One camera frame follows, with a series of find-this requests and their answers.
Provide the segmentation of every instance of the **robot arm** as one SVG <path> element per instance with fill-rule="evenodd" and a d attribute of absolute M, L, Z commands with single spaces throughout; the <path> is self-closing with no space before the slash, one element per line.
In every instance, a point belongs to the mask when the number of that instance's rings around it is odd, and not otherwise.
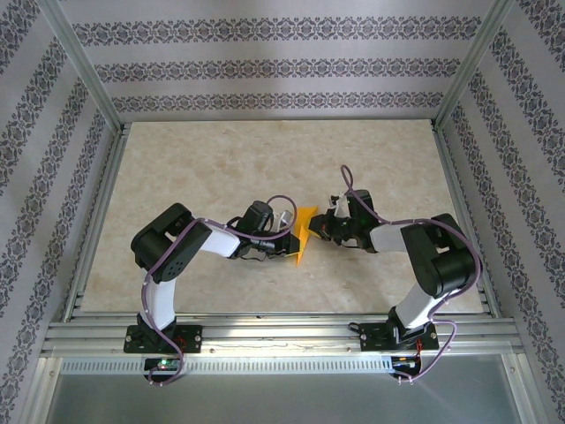
<path fill-rule="evenodd" d="M 358 197 L 373 208 L 371 195 Z M 381 224 L 352 193 L 333 196 L 325 215 L 315 216 L 309 229 L 321 239 L 368 253 L 406 252 L 417 283 L 388 313 L 387 328 L 378 335 L 382 346 L 412 345 L 431 326 L 429 315 L 447 296 L 462 290 L 474 278 L 475 263 L 461 240 L 433 223 Z M 461 232 L 452 216 L 432 220 Z"/>
<path fill-rule="evenodd" d="M 245 256 L 251 250 L 264 254 L 264 258 L 269 259 L 295 254 L 299 251 L 300 241 L 289 232 L 282 234 L 283 227 L 289 225 L 291 218 L 291 212 L 275 214 L 262 201 L 255 201 L 243 217 L 233 218 L 226 225 L 208 220 L 195 223 L 197 218 L 180 203 L 157 216 L 132 240 L 135 262 L 147 272 L 171 247 L 172 238 L 178 237 L 189 224 L 192 224 L 192 228 L 148 282 L 147 309 L 142 309 L 138 314 L 139 337 L 149 342 L 143 345 L 152 345 L 154 350 L 160 351 L 167 344 L 154 331 L 147 314 L 151 315 L 158 330 L 172 338 L 176 327 L 173 303 L 177 277 L 197 252 L 210 252 L 229 259 L 248 259 Z"/>

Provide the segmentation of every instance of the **patterned wallpaper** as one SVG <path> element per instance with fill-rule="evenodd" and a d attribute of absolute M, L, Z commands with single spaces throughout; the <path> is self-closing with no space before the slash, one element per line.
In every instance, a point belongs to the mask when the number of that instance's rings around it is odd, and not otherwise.
<path fill-rule="evenodd" d="M 565 422 L 565 2 L 516 2 L 446 126 L 503 313 Z"/>
<path fill-rule="evenodd" d="M 491 2 L 62 6 L 131 121 L 433 117 Z"/>
<path fill-rule="evenodd" d="M 0 0 L 0 423 L 18 422 L 89 225 L 109 128 L 37 5 Z"/>

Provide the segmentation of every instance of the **yellow object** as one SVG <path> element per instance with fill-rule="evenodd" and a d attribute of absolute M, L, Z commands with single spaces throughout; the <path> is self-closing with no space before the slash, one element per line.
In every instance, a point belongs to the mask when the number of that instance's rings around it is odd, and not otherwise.
<path fill-rule="evenodd" d="M 308 241 L 308 236 L 310 232 L 308 231 L 308 225 L 310 225 L 310 220 L 318 212 L 318 207 L 313 208 L 298 208 L 297 221 L 294 224 L 294 233 L 300 239 L 300 251 L 297 256 L 297 266 L 302 259 L 302 254 L 304 249 L 306 249 L 306 242 Z"/>

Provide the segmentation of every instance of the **beige tile surface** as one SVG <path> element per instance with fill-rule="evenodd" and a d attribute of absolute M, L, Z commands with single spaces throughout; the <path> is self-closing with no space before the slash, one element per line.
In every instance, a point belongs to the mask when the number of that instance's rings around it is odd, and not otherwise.
<path fill-rule="evenodd" d="M 291 196 L 326 211 L 344 191 L 371 192 L 389 219 L 455 215 L 427 121 L 240 121 L 133 124 L 82 303 L 137 311 L 133 236 L 174 202 L 226 222 L 254 200 Z M 284 202 L 275 209 L 286 208 Z M 405 254 L 367 254 L 310 238 L 295 259 L 229 261 L 197 254 L 178 278 L 178 312 L 387 312 L 415 284 Z M 476 291 L 446 310 L 481 312 Z"/>

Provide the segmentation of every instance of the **black mounting bracket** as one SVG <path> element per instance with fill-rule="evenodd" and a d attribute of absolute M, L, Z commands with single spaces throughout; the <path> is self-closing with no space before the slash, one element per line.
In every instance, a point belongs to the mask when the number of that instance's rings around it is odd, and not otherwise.
<path fill-rule="evenodd" d="M 432 323 L 428 323 L 421 331 L 412 333 L 410 338 L 405 339 L 395 337 L 387 322 L 363 324 L 352 322 L 349 329 L 358 334 L 361 352 L 416 351 L 418 340 L 422 344 L 423 351 L 435 351 L 440 348 L 437 332 Z"/>
<path fill-rule="evenodd" d="M 202 346 L 202 326 L 176 324 L 172 332 L 171 340 L 180 347 L 183 353 L 200 353 Z M 130 325 L 125 333 L 125 353 L 176 353 L 167 343 L 159 340 L 155 342 L 141 325 Z"/>

